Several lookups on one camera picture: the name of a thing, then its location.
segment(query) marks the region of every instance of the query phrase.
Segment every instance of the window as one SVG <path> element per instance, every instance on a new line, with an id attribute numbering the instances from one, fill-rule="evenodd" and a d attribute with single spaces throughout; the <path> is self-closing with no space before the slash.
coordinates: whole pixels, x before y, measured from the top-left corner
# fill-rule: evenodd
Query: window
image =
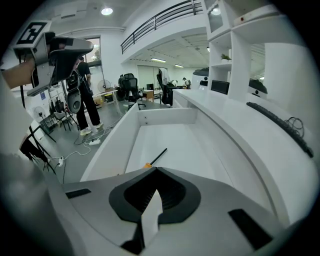
<path id="1" fill-rule="evenodd" d="M 93 50 L 84 56 L 84 61 L 87 63 L 101 61 L 100 38 L 91 38 L 87 41 L 93 43 Z"/>

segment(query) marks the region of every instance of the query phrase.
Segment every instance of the black slot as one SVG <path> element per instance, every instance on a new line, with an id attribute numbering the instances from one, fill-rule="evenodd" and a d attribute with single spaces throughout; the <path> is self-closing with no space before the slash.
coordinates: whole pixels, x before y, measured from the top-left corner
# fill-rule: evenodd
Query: black slot
<path id="1" fill-rule="evenodd" d="M 249 241 L 251 246 L 258 250 L 271 242 L 268 235 L 243 209 L 229 211 L 228 214 Z"/>
<path id="2" fill-rule="evenodd" d="M 91 191 L 87 188 L 83 188 L 83 189 L 79 189 L 79 190 L 75 190 L 75 191 L 71 191 L 71 192 L 66 192 L 66 196 L 71 199 L 71 198 L 77 198 L 77 197 L 81 197 L 83 195 L 89 194 L 91 193 Z"/>

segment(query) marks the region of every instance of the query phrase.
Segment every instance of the black keyboard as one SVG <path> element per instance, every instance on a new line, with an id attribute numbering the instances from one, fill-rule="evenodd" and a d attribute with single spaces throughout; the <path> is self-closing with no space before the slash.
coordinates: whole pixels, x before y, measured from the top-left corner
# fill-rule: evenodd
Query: black keyboard
<path id="1" fill-rule="evenodd" d="M 270 112 L 269 110 L 265 109 L 264 107 L 253 103 L 253 102 L 247 102 L 246 103 L 249 107 L 255 109 L 256 111 L 260 112 L 261 114 L 265 115 L 267 118 L 269 118 L 271 121 L 276 123 L 278 126 L 280 126 L 287 134 L 290 135 L 292 139 L 302 148 L 304 152 L 308 154 L 309 157 L 313 157 L 314 153 L 310 147 L 308 147 L 305 140 L 297 134 L 297 132 L 288 125 L 285 121 L 280 119 L 278 116 L 276 116 L 274 113 Z"/>

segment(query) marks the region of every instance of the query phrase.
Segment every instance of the hand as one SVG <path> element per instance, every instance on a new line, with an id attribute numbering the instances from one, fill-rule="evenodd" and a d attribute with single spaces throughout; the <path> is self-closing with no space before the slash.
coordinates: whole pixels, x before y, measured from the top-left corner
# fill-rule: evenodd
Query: hand
<path id="1" fill-rule="evenodd" d="M 60 43 L 59 49 L 64 49 L 65 44 Z M 50 45 L 47 45 L 48 54 L 50 53 Z M 18 86 L 31 84 L 31 76 L 36 67 L 35 59 L 33 57 L 26 59 L 25 62 L 9 68 L 2 72 L 6 83 L 10 89 Z"/>

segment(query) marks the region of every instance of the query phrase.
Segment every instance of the black pants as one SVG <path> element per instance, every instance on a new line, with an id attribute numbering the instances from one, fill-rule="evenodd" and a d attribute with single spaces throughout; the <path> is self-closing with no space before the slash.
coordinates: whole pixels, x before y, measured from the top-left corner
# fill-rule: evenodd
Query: black pants
<path id="1" fill-rule="evenodd" d="M 97 126 L 98 124 L 100 124 L 100 117 L 94 99 L 92 98 L 92 94 L 89 92 L 89 90 L 84 84 L 81 84 L 79 86 L 79 90 L 81 93 L 81 107 L 78 113 L 76 114 L 76 119 L 78 120 L 80 130 L 83 130 L 88 127 L 88 123 L 85 116 L 84 104 L 89 113 L 92 125 Z"/>
<path id="2" fill-rule="evenodd" d="M 31 155 L 35 156 L 36 158 L 42 159 L 45 163 L 48 162 L 47 157 L 40 151 L 36 146 L 34 146 L 28 139 L 26 139 L 20 148 L 21 152 L 25 154 L 27 158 L 32 161 Z"/>

